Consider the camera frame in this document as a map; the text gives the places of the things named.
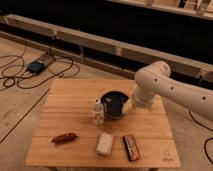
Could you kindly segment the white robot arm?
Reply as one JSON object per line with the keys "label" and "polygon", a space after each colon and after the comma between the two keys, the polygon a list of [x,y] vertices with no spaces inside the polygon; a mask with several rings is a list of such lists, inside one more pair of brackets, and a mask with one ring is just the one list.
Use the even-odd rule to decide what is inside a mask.
{"label": "white robot arm", "polygon": [[164,61],[154,62],[138,70],[132,103],[138,107],[152,105],[158,94],[213,122],[213,90],[176,81],[170,74],[170,66]]}

